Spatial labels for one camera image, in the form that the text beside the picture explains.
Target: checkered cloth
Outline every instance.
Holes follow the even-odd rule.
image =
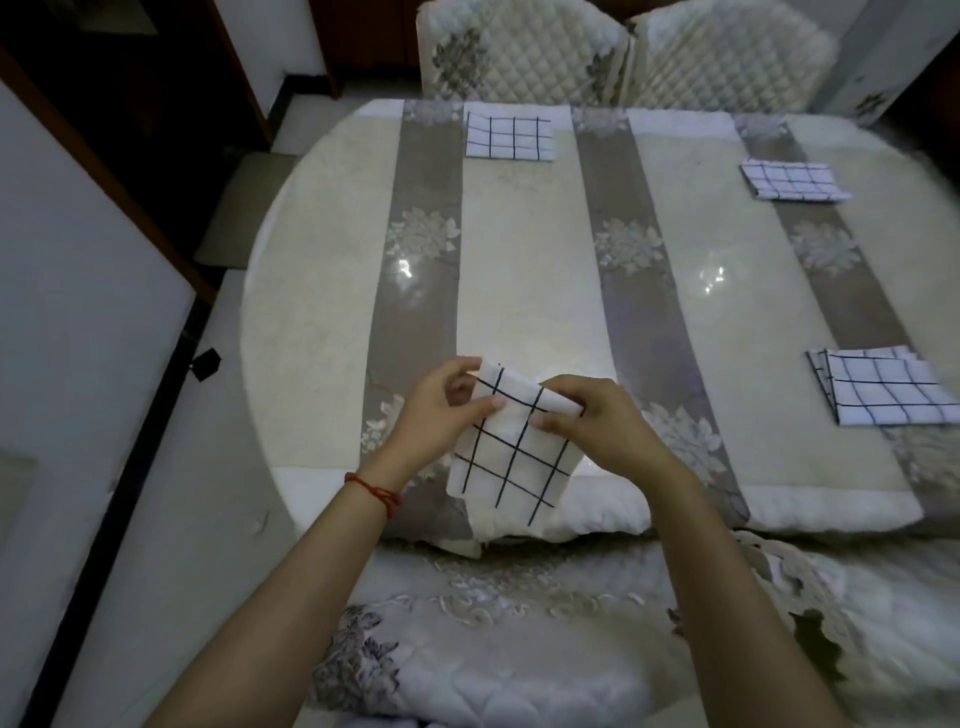
[[[747,159],[740,169],[758,200],[835,203],[852,196],[837,186],[826,164]]]
[[[960,423],[960,402],[908,347],[806,355],[839,425]]]
[[[584,454],[568,440],[529,426],[534,412],[576,417],[583,407],[489,359],[473,398],[499,393],[507,403],[460,437],[446,491],[497,509],[539,535]]]
[[[484,159],[553,161],[557,158],[553,125],[546,119],[488,118],[471,111],[467,114],[466,154]]]

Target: chair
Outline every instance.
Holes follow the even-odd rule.
[[[616,106],[633,46],[586,0],[431,0],[417,13],[423,98]]]
[[[835,37],[778,0],[685,0],[628,24],[628,107],[803,111],[839,53]]]

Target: baseboard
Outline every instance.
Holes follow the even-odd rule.
[[[215,285],[219,287],[223,269],[217,272]],[[19,728],[49,728],[53,723],[211,310],[210,303],[199,297],[194,300],[147,416],[133,441],[107,512],[90,545],[77,586],[60,620],[57,636],[43,662]]]
[[[270,107],[270,114],[267,116],[267,124],[273,130],[274,136],[280,130],[283,119],[286,118],[287,110],[290,108],[290,102],[293,101],[295,93],[331,96],[330,79],[326,76],[302,76],[300,74],[288,74],[283,79],[280,91],[277,93],[274,104]]]

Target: folded napkin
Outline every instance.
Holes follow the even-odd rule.
[[[909,347],[806,355],[840,425],[960,423],[960,402]]]
[[[530,426],[534,412],[576,417],[583,407],[484,359],[473,398],[499,393],[507,404],[460,437],[446,491],[497,510],[533,535],[542,533],[584,454],[568,440]]]
[[[834,203],[852,197],[837,186],[826,164],[747,159],[740,169],[758,200]]]
[[[553,161],[557,146],[553,125],[546,119],[467,114],[468,157]]]

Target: person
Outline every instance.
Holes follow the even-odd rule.
[[[424,375],[384,444],[357,472],[399,493],[453,450],[460,434],[505,403],[471,400],[478,357]],[[710,726],[849,725],[780,621],[703,485],[610,379],[543,383],[584,406],[580,418],[537,414],[530,424],[575,443],[646,496],[684,615]],[[347,483],[290,553],[227,620],[157,706],[145,728],[292,725],[349,594],[387,520],[384,503]]]

